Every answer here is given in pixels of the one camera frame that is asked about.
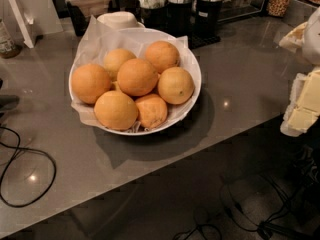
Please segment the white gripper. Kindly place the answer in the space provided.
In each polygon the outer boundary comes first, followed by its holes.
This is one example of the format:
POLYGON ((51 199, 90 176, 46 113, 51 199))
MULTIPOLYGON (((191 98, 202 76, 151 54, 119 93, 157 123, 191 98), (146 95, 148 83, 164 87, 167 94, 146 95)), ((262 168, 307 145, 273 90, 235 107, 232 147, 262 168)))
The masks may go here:
MULTIPOLYGON (((295 53, 302 47, 303 57, 320 65, 320 7, 280 41, 279 46, 295 53)), ((280 131, 291 137, 306 133, 320 117, 320 68, 307 75, 298 73, 293 81, 288 105, 280 131)))

